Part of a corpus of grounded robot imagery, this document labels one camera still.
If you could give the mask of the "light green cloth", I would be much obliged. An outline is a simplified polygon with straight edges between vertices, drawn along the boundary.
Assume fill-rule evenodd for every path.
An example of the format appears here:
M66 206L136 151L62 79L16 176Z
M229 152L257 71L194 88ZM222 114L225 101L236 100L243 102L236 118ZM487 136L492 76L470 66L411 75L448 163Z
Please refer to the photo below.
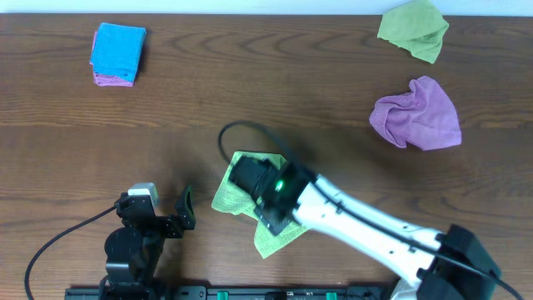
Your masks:
M229 182L231 170L232 167L226 170L212 200L212 208L220 213L230 213L235 216L244 214L255 219L257 221L257 227L254 236L254 245L263 259L268 258L308 231L306 227L296 222L291 222L282 233L277 236L272 235L253 212L255 203L252 198Z

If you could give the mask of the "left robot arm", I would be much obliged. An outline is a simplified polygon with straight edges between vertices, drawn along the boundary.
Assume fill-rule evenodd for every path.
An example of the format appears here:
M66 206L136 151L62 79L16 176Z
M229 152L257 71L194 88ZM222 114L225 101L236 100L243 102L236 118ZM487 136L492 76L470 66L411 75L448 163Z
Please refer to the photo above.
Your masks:
M174 292L154 278L167 239L182 238L196 226L192 190L185 187L174 204L175 212L155 214L159 196L152 182L137 183L114 203L123 227L112 232L105 244L106 282L100 299L173 299Z

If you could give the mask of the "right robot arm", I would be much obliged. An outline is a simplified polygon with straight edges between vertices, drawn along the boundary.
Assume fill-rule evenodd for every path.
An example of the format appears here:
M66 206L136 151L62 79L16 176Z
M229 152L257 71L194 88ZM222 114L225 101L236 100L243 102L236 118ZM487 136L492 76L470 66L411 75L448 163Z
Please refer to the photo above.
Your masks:
M275 236L290 222L338 239L392 270L393 299L490 299L501 270L470 230L446 232L388 215L294 162L241 157L228 180L255 201Z

